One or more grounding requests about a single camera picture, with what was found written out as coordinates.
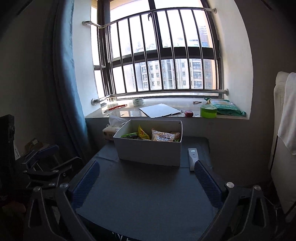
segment curtain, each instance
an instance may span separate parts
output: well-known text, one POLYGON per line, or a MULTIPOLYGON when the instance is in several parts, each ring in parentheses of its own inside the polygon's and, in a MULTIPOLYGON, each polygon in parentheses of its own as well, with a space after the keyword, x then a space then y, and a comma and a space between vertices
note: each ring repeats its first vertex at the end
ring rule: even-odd
POLYGON ((64 161, 79 156, 86 163, 93 149, 76 85, 73 10, 74 0, 53 0, 44 30, 42 65, 55 144, 64 161))

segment clear tape roll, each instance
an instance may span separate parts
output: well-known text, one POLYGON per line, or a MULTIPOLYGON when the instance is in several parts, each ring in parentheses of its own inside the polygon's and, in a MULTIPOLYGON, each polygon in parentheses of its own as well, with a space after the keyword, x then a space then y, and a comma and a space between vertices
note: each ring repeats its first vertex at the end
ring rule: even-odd
POLYGON ((144 99, 142 99, 142 98, 138 98, 138 99, 133 100, 133 105, 134 106, 141 106, 143 104, 144 104, 144 99))

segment red round object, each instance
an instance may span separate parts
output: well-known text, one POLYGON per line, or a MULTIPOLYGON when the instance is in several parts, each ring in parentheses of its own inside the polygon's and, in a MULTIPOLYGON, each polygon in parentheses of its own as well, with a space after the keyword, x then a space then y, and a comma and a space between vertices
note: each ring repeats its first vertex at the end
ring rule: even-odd
POLYGON ((187 110, 187 111, 185 111, 185 116, 186 117, 192 117, 193 116, 193 112, 191 110, 187 110))

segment metal railing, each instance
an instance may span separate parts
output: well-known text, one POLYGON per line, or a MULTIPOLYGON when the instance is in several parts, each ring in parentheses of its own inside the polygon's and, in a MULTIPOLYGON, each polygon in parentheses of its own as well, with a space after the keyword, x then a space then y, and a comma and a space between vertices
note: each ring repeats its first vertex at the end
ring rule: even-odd
MULTIPOLYGON (((117 19, 115 21, 112 21, 110 23, 107 23, 105 25, 98 25, 95 24, 91 21, 84 21, 82 22, 83 25, 93 25, 96 26, 99 29, 105 29, 107 28, 107 31, 105 30, 106 33, 106 41, 107 41, 107 49, 108 49, 108 55, 109 55, 109 60, 110 61, 110 75, 111 75, 111 81, 112 81, 112 86, 114 88, 114 93, 115 94, 111 94, 111 95, 106 95, 107 91, 105 90, 105 84, 104 84, 104 80, 103 80, 103 70, 102 68, 104 66, 100 67, 100 71, 101 71, 101 77, 102 77, 102 82, 103 82, 103 87, 104 87, 104 93, 105 93, 105 98, 109 98, 109 97, 117 97, 117 96, 126 96, 126 95, 134 95, 134 94, 146 94, 146 93, 165 93, 165 92, 198 92, 198 93, 213 93, 213 94, 225 94, 228 95, 228 89, 226 90, 221 90, 218 89, 218 70, 217 70, 217 56, 216 56, 216 52, 215 52, 215 44, 213 42, 213 53, 214 53, 214 65, 215 65, 215 78, 216 78, 216 89, 212 90, 212 89, 205 89, 205 73, 204 73, 204 56, 203 56, 203 52, 202 52, 202 43, 201 43, 201 38, 200 38, 200 32, 198 29, 198 25, 197 25, 197 21, 196 21, 196 17, 194 14, 194 10, 200 10, 200 11, 209 11, 212 13, 216 13, 216 9, 210 9, 210 8, 200 8, 200 7, 170 7, 170 8, 162 8, 162 9, 153 9, 153 10, 149 10, 149 11, 145 11, 145 12, 140 12, 140 13, 136 13, 136 14, 132 14, 129 15, 127 17, 124 18, 120 18, 117 19), (181 15, 181 10, 190 10, 194 19, 194 24, 196 27, 196 31, 197 31, 197 36, 198 36, 198 41, 199 41, 199 50, 200 50, 200 59, 201 59, 201 70, 202 70, 202 83, 203 83, 203 87, 202 89, 197 89, 197 88, 192 88, 191 85, 191 70, 190 70, 190 64, 189 64, 189 50, 188 50, 188 44, 187 44, 187 39, 186 39, 186 33, 185 33, 185 27, 184 27, 184 22, 182 19, 182 15, 181 15), (173 38, 172 38, 172 32, 171 32, 171 26, 170 26, 170 22, 169 22, 169 18, 168 18, 168 11, 169 10, 177 10, 179 13, 179 17, 181 20, 181 25, 182 25, 182 31, 183 31, 183 35, 184 35, 184 41, 185 41, 185 52, 186 52, 186 59, 187 59, 187 65, 188 65, 188 74, 189 74, 189 89, 178 89, 178 85, 177 85, 177 68, 176 68, 176 61, 175 61, 175 52, 174 52, 174 45, 173 45, 173 38), (167 20, 167 24, 168 24, 168 30, 169 30, 169 35, 170 35, 170 43, 171 43, 171 51, 172 51, 172 59, 173 59, 173 69, 174 69, 174 77, 175 77, 175 89, 164 89, 164 84, 163 84, 163 70, 162 70, 162 56, 161 56, 161 51, 160 51, 160 40, 159 40, 159 29, 156 26, 156 16, 155 13, 157 12, 165 12, 165 16, 166 16, 166 20, 167 20), (149 14, 152 17, 152 23, 153 23, 153 27, 154 27, 154 34, 155 34, 155 40, 156 40, 156 47, 157 47, 157 59, 159 61, 159 71, 160 71, 160 79, 161 79, 161 89, 159 90, 151 90, 151 86, 150 86, 150 77, 149 77, 149 71, 148 71, 148 56, 147 56, 147 50, 146 50, 146 44, 145 44, 145 37, 144 37, 144 29, 143 29, 143 22, 142 22, 142 15, 144 14, 149 14), (144 52, 144 59, 145 59, 145 65, 146 65, 146 70, 147 70, 147 82, 148 82, 148 91, 138 91, 138 84, 137 84, 137 79, 136 79, 136 68, 135 68, 135 55, 133 52, 133 45, 132 45, 132 37, 131 37, 131 26, 130 26, 130 18, 132 17, 136 17, 139 16, 140 19, 140 25, 141 25, 141 34, 142 34, 142 39, 143 39, 143 52, 144 52), (131 61, 132 61, 132 65, 133 65, 133 73, 135 76, 135 87, 136 87, 136 92, 127 92, 127 88, 126 88, 126 80, 125 80, 125 74, 124 74, 124 68, 123 66, 124 61, 123 61, 123 56, 122 56, 122 51, 121 51, 121 44, 120 44, 120 36, 119 36, 119 26, 118 23, 119 21, 122 20, 127 20, 128 23, 128 32, 129 32, 129 40, 130 40, 130 46, 131 46, 131 61), (114 83, 114 74, 113 74, 113 56, 112 56, 112 49, 111 49, 111 25, 112 24, 116 24, 117 26, 117 36, 118 36, 118 45, 119 45, 119 55, 120 55, 120 65, 121 65, 121 70, 122 70, 122 75, 123 75, 123 85, 124 85, 124 91, 125 93, 123 94, 117 94, 116 93, 116 86, 114 83)), ((210 29, 210 33, 211 33, 211 40, 213 41, 213 30, 211 28, 211 25, 209 23, 209 29, 210 29)), ((102 51, 101 51, 101 46, 98 45, 98 49, 99 49, 99 60, 100 63, 102 63, 102 51)))

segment metal window guard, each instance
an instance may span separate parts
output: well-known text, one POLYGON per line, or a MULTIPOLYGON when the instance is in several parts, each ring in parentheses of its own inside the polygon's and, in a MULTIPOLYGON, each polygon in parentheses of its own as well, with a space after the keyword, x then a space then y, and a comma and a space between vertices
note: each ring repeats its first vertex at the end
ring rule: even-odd
MULTIPOLYGON (((214 94, 225 94, 228 95, 229 91, 228 89, 226 90, 221 90, 218 89, 218 70, 217 70, 217 57, 216 57, 216 52, 215 52, 215 44, 213 43, 213 52, 214 52, 214 62, 215 62, 215 76, 216 76, 216 89, 215 90, 211 90, 211 89, 205 89, 205 73, 204 73, 204 59, 203 59, 203 54, 202 54, 202 43, 201 43, 201 39, 200 39, 200 33, 199 33, 199 29, 198 29, 198 25, 197 25, 197 21, 196 21, 196 17, 194 15, 194 10, 201 10, 201 11, 209 11, 209 12, 213 12, 213 13, 217 13, 216 9, 211 9, 211 8, 200 8, 200 7, 169 7, 169 8, 162 8, 162 9, 152 9, 149 11, 144 11, 144 12, 140 12, 140 13, 136 13, 136 14, 132 14, 129 15, 127 17, 123 17, 120 19, 117 19, 115 21, 112 21, 110 23, 107 23, 105 25, 98 25, 93 23, 92 21, 83 21, 82 24, 84 26, 86 25, 93 25, 96 26, 98 29, 104 29, 104 28, 108 28, 108 30, 106 31, 106 36, 107 36, 107 41, 108 41, 108 46, 111 46, 111 30, 110 30, 110 26, 112 24, 116 24, 117 25, 117 35, 118 35, 118 45, 119 45, 119 53, 120 53, 120 63, 121 63, 121 69, 122 69, 122 74, 123 74, 123 83, 124 83, 124 89, 125 89, 125 93, 123 94, 117 94, 116 93, 116 87, 114 84, 114 76, 113 76, 113 70, 110 71, 110 75, 111 75, 111 80, 113 82, 113 86, 114 86, 114 92, 115 94, 112 95, 107 95, 107 91, 104 88, 104 93, 105 93, 105 97, 100 98, 100 99, 92 99, 91 103, 93 105, 96 105, 97 103, 99 103, 100 101, 107 99, 107 98, 112 98, 112 97, 118 97, 118 96, 127 96, 127 95, 135 95, 135 94, 148 94, 148 93, 168 93, 168 92, 194 92, 194 93, 214 93, 214 94), (183 23, 183 19, 182 19, 182 15, 180 10, 191 10, 193 19, 194 19, 194 23, 195 23, 195 27, 196 27, 196 31, 198 34, 198 40, 199 40, 199 48, 200 48, 200 58, 201 58, 201 69, 202 69, 202 82, 203 82, 203 88, 202 89, 197 89, 197 88, 192 88, 191 85, 191 75, 190 75, 190 65, 189 65, 189 53, 188 53, 188 45, 187 45, 187 40, 186 40, 186 34, 185 34, 185 28, 184 28, 184 23, 183 23), (186 59, 187 59, 187 63, 188 63, 188 71, 189 71, 189 89, 177 89, 177 78, 176 78, 176 62, 175 62, 175 54, 174 54, 174 46, 173 46, 173 39, 172 39, 172 33, 171 33, 171 27, 170 27, 170 22, 168 19, 168 12, 169 10, 177 10, 180 16, 180 20, 181 20, 181 25, 182 25, 182 30, 183 30, 183 35, 184 35, 184 41, 185 41, 185 50, 186 50, 186 59), (132 48, 132 38, 131 38, 131 27, 130 27, 130 18, 132 17, 136 17, 139 16, 140 18, 140 25, 141 25, 141 33, 142 33, 142 39, 143 39, 143 50, 144 50, 144 57, 145 57, 145 64, 146 64, 146 69, 148 70, 148 58, 147 58, 147 51, 146 51, 146 46, 145 46, 145 39, 144 39, 144 29, 143 29, 143 23, 142 23, 142 15, 144 14, 150 14, 152 17, 152 22, 153 22, 153 27, 154 27, 154 33, 155 33, 155 40, 156 40, 156 47, 157 47, 157 56, 158 56, 158 61, 159 64, 161 64, 161 53, 160 53, 160 40, 158 38, 158 32, 157 32, 157 27, 156 27, 156 21, 155 21, 155 13, 156 12, 165 12, 166 15, 166 20, 167 20, 167 24, 168 24, 168 29, 169 29, 169 34, 170 34, 170 42, 171 42, 171 49, 172 49, 172 57, 173 57, 173 69, 174 69, 174 75, 175 75, 175 85, 176 88, 175 89, 164 89, 164 85, 163 85, 163 74, 162 74, 162 68, 160 67, 160 78, 161 78, 161 90, 151 90, 151 86, 150 86, 150 78, 149 78, 149 74, 147 74, 147 82, 148 82, 148 91, 138 91, 138 86, 137 86, 137 80, 135 79, 135 83, 136 83, 136 92, 127 92, 126 89, 126 81, 125 81, 125 75, 124 75, 124 69, 123 69, 123 56, 121 53, 121 46, 120 46, 120 38, 119 38, 119 27, 118 27, 118 22, 122 21, 122 20, 126 20, 128 21, 128 30, 129 30, 129 39, 130 39, 130 45, 131 45, 131 57, 132 57, 132 64, 133 64, 133 71, 134 71, 134 75, 136 78, 136 69, 135 69, 135 59, 134 59, 134 53, 133 53, 133 48, 132 48)), ((213 30, 211 29, 211 25, 209 24, 210 27, 210 33, 211 33, 211 38, 213 40, 213 30)), ((98 49, 99 49, 99 59, 100 59, 100 63, 102 63, 102 57, 101 57, 101 47, 100 45, 98 45, 98 49)), ((108 47, 108 54, 110 57, 110 65, 111 68, 113 69, 112 66, 112 50, 110 47, 108 47)), ((104 85, 104 80, 103 80, 103 72, 102 72, 102 68, 100 69, 101 72, 101 78, 102 78, 102 82, 103 82, 103 87, 104 85)))

